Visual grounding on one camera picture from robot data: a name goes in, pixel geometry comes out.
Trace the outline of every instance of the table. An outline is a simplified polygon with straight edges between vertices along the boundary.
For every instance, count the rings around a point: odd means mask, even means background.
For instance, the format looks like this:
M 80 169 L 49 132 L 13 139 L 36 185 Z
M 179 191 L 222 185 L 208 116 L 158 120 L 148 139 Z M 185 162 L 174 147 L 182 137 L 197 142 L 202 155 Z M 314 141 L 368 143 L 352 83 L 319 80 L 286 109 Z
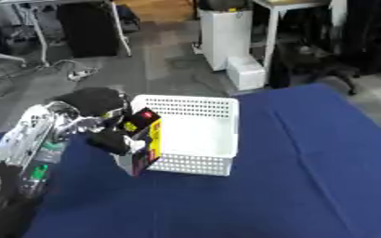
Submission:
M 130 49 L 130 46 L 128 45 L 128 37 L 126 37 L 123 33 L 123 28 L 121 26 L 120 18 L 117 11 L 117 6 L 112 0 L 0 0 L 0 4 L 33 4 L 33 5 L 73 4 L 73 3 L 84 3 L 84 2 L 105 2 L 110 6 L 112 11 L 112 17 L 114 19 L 114 25 L 118 33 L 118 37 L 120 39 L 120 42 L 125 48 L 127 56 L 130 57 L 131 49 Z M 48 45 L 47 45 L 45 36 L 42 32 L 42 28 L 40 27 L 39 21 L 36 17 L 36 14 L 37 14 L 36 7 L 32 7 L 28 11 L 28 16 L 33 23 L 34 30 L 42 46 L 41 61 L 46 67 L 48 67 L 50 65 L 47 60 Z
M 26 238 L 381 238 L 381 128 L 326 86 L 238 98 L 230 177 L 130 178 L 78 137 Z
M 288 10 L 304 9 L 310 7 L 321 7 L 329 4 L 329 0 L 253 0 L 270 11 L 269 27 L 266 39 L 266 52 L 263 66 L 269 77 L 269 69 L 273 59 L 274 47 L 276 46 L 277 28 L 279 25 L 279 16 Z

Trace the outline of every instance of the wire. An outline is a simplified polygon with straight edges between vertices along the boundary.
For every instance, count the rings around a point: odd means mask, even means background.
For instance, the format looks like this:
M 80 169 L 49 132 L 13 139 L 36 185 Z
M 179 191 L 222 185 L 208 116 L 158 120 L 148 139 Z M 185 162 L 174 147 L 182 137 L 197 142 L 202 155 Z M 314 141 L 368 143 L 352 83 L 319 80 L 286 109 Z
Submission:
M 192 67 L 192 64 L 194 64 L 196 62 L 199 62 L 199 60 L 198 59 L 173 59 L 173 60 L 169 61 L 172 68 L 177 69 L 177 70 L 194 69 L 194 67 Z M 208 89 L 210 92 L 212 92 L 214 94 L 218 94 L 218 95 L 221 95 L 221 96 L 226 97 L 226 98 L 229 97 L 229 94 L 225 90 L 224 91 L 217 90 L 214 87 L 208 85 L 206 82 L 199 80 L 196 73 L 192 73 L 190 75 L 190 80 L 193 83 L 197 83 L 199 85 L 204 86 L 206 89 Z
M 0 76 L 0 81 L 9 80 L 9 83 L 10 83 L 10 86 L 5 91 L 0 93 L 0 98 L 2 98 L 5 95 L 8 95 L 11 92 L 13 92 L 15 89 L 15 85 L 14 85 L 14 82 L 11 80 L 10 74 L 8 72 L 6 72 L 2 67 L 0 67 L 0 70 L 5 73 L 5 75 Z

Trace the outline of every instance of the cable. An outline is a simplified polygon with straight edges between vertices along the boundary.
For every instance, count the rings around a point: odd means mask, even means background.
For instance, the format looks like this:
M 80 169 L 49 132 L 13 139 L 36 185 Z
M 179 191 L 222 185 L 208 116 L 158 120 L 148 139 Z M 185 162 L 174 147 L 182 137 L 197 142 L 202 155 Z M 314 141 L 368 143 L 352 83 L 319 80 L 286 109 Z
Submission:
M 59 60 L 59 61 L 53 63 L 50 66 L 50 68 L 58 69 L 58 71 L 60 71 L 61 68 L 59 66 L 62 63 L 71 63 L 72 64 L 72 67 L 67 70 L 67 74 L 68 74 L 69 71 L 73 71 L 75 68 L 82 68 L 82 69 L 77 69 L 77 72 L 89 71 L 88 76 L 93 75 L 93 74 L 95 74 L 95 73 L 97 73 L 99 71 L 98 67 L 89 67 L 89 66 L 84 65 L 82 62 L 76 61 L 76 60 L 73 60 L 73 59 L 62 59 L 62 60 Z M 71 80 L 69 78 L 69 75 L 67 75 L 67 76 L 68 76 L 68 80 L 69 81 L 73 81 L 73 82 L 80 82 L 81 81 L 81 80 Z
M 0 99 L 12 93 L 15 90 L 16 86 L 13 81 L 13 78 L 23 76 L 25 74 L 33 73 L 33 72 L 36 72 L 37 70 L 39 70 L 39 67 L 33 67 L 30 69 L 22 69 L 14 73 L 9 73 L 3 67 L 0 66 L 0 71 L 4 73 L 4 75 L 0 76 L 0 82 L 4 80 L 8 80 L 10 83 L 10 86 L 6 90 L 4 90 L 2 93 L 0 93 Z
M 191 67 L 191 65 L 192 65 L 192 63 L 195 63 L 195 62 L 199 62 L 199 60 L 198 59 L 174 59 L 174 60 L 169 61 L 172 68 L 177 69 L 177 70 L 193 69 L 193 67 Z M 194 83 L 197 83 L 197 84 L 200 84 L 200 85 L 206 87 L 212 93 L 221 95 L 221 96 L 226 97 L 226 98 L 229 97 L 229 95 L 226 91 L 217 90 L 217 89 L 213 88 L 212 86 L 208 85 L 206 82 L 198 80 L 198 76 L 196 75 L 196 73 L 192 73 L 190 75 L 190 80 Z

